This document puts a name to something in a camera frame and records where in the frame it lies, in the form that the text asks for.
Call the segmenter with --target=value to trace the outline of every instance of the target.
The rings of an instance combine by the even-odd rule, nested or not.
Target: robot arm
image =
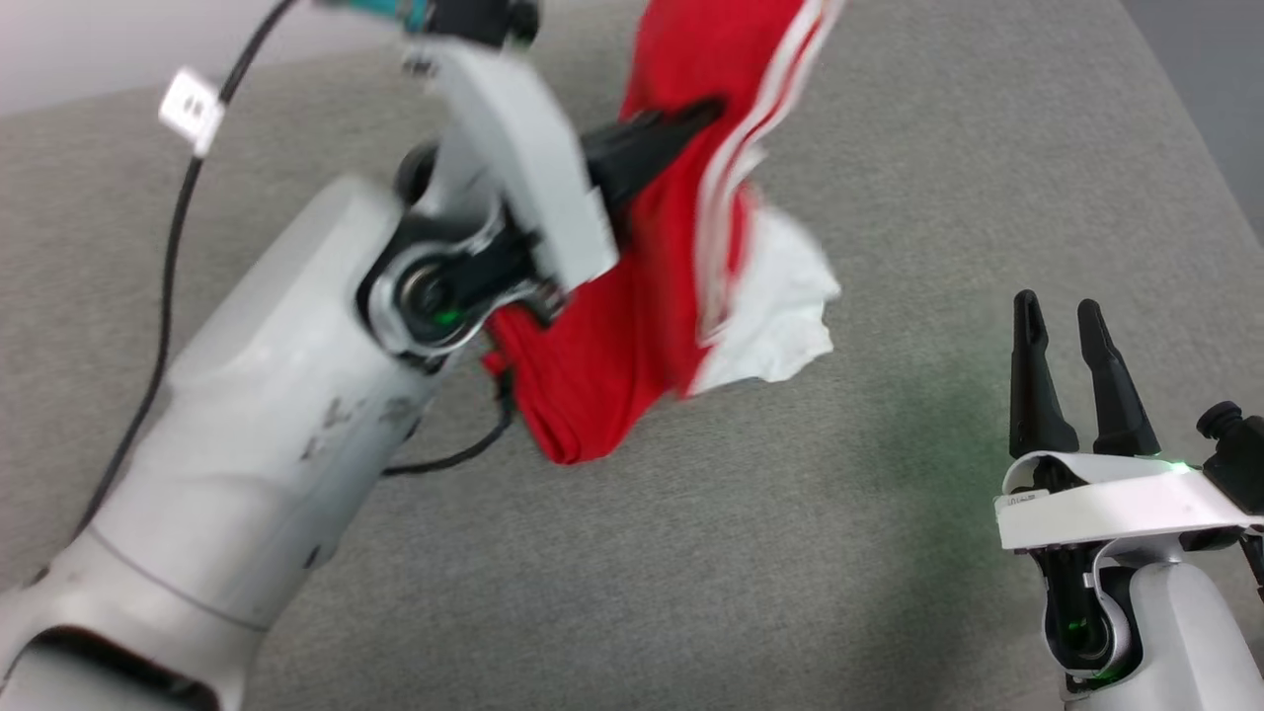
[[[580,138],[513,53],[447,33],[417,58],[453,115],[421,199],[340,178],[219,306],[100,511],[0,596],[0,710],[240,708],[263,638],[461,348],[495,309],[549,323],[609,269],[611,214],[712,116]]]
[[[1077,454],[1062,419],[1035,295],[1015,300],[1010,452],[996,500],[1001,545],[1045,579],[1044,631],[1068,710],[1264,708],[1264,681],[1215,584],[1184,554],[1241,540],[1256,577],[1264,419],[1231,404],[1198,423],[1203,467],[1149,458],[1159,445],[1100,307],[1079,307],[1100,436]]]

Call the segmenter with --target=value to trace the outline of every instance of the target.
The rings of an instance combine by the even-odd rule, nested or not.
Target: red garment
[[[618,264],[541,331],[518,309],[488,325],[493,373],[554,462],[609,454],[667,390],[689,393],[723,323],[755,199],[742,157],[779,123],[841,0],[651,0],[622,115],[724,102],[720,118],[631,204]]]

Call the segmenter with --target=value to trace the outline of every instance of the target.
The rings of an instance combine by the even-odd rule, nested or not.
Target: black cable
[[[238,86],[241,85],[241,80],[245,78],[246,70],[254,62],[255,54],[259,53],[259,48],[263,47],[264,39],[272,33],[273,28],[281,18],[297,3],[298,0],[279,0],[272,11],[259,23],[259,27],[254,30],[250,40],[246,43],[245,49],[238,57],[236,63],[229,72],[224,85],[220,89],[220,101],[224,108],[228,109],[229,101],[236,94]],[[92,492],[92,498],[88,500],[87,509],[85,509],[83,515],[80,517],[78,524],[75,526],[75,535],[83,533],[92,516],[101,509],[101,504],[105,502],[106,495],[110,492],[110,487],[114,481],[119,477],[119,469],[123,467],[123,461],[128,457],[128,452],[131,450],[131,444],[137,439],[137,434],[140,431],[140,425],[144,424],[145,417],[149,415],[149,409],[153,406],[154,400],[158,397],[158,390],[162,387],[163,373],[167,371],[167,357],[171,350],[171,315],[172,315],[172,297],[176,290],[176,258],[179,254],[179,238],[185,232],[185,218],[188,214],[188,204],[193,199],[193,189],[197,186],[197,176],[202,172],[202,158],[195,156],[188,161],[188,170],[185,171],[185,182],[179,186],[179,195],[176,197],[176,207],[172,210],[171,215],[171,230],[167,234],[167,253],[163,257],[162,267],[162,319],[158,325],[158,354],[154,357],[154,369],[149,374],[149,385],[145,387],[145,393],[140,399],[140,405],[137,407],[135,415],[131,416],[131,423],[128,425],[126,431],[123,434],[123,439],[119,440],[118,448],[115,448],[114,454],[110,457],[110,463],[106,464],[105,472],[101,474],[101,481],[96,485],[96,491]]]
[[[488,447],[501,439],[504,430],[509,429],[513,424],[513,374],[512,371],[504,371],[501,377],[495,380],[495,401],[501,406],[501,419],[497,420],[495,426],[492,431],[471,444],[470,447],[453,454],[451,457],[444,457],[442,459],[435,459],[434,462],[421,462],[417,464],[403,464],[399,467],[389,467],[382,472],[383,477],[398,477],[406,474],[426,474],[430,472],[437,472],[440,469],[449,469],[456,464],[469,462],[470,459],[478,457],[479,454],[487,452]]]

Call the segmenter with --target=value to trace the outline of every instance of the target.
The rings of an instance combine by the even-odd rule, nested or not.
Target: white cloth
[[[834,349],[822,316],[841,288],[817,240],[785,211],[761,204],[747,249],[694,393],[746,378],[784,381]]]

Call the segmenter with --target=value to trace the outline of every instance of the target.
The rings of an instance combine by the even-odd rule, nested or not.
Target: gray upholstery
[[[636,4],[552,13],[535,56],[611,118]],[[260,68],[204,173],[177,339],[324,183],[380,178],[441,110],[396,52]],[[0,121],[0,584],[53,555],[144,383],[186,148],[159,90]],[[273,631],[252,708],[1058,707],[1040,581],[999,549],[1010,304],[1035,288],[1068,417],[1074,309],[1103,305],[1173,457],[1264,411],[1264,250],[1141,37],[1101,0],[857,0],[769,142],[823,242],[837,352],[784,385],[664,401],[609,458],[521,426],[380,485]],[[468,359],[407,457],[490,425]],[[1258,652],[1236,552],[1198,558]]]

